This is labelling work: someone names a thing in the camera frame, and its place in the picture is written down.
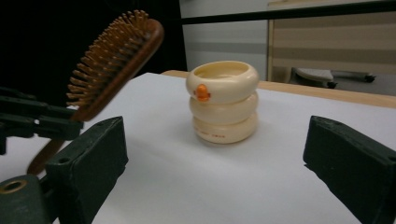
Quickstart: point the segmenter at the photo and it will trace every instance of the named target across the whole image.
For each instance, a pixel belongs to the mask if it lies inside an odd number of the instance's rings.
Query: black background
[[[77,63],[107,26],[128,10],[145,10],[165,40],[138,73],[187,70],[178,0],[4,1],[1,7],[0,86],[65,106]]]

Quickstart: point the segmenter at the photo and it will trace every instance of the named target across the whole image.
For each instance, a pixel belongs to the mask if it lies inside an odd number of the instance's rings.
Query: hairbrush handle
[[[63,144],[63,139],[51,139],[31,161],[26,173],[39,175],[44,170],[46,162],[61,149]]]

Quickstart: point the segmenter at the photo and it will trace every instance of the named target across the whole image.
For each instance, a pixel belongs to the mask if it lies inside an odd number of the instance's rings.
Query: hairbrush bristle
[[[149,14],[136,10],[115,19],[85,52],[70,78],[68,105],[90,105],[149,38]]]

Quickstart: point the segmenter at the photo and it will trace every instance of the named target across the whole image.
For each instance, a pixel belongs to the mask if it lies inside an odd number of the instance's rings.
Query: ceramic jar
[[[206,141],[234,143],[254,133],[259,75],[250,64],[236,61],[207,63],[187,76],[195,132]]]

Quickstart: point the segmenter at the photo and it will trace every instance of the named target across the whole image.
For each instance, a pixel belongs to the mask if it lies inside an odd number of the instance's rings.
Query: hairbrush head
[[[145,11],[116,18],[85,52],[70,78],[68,105],[78,106],[72,119],[94,118],[140,70],[163,41],[163,27]]]

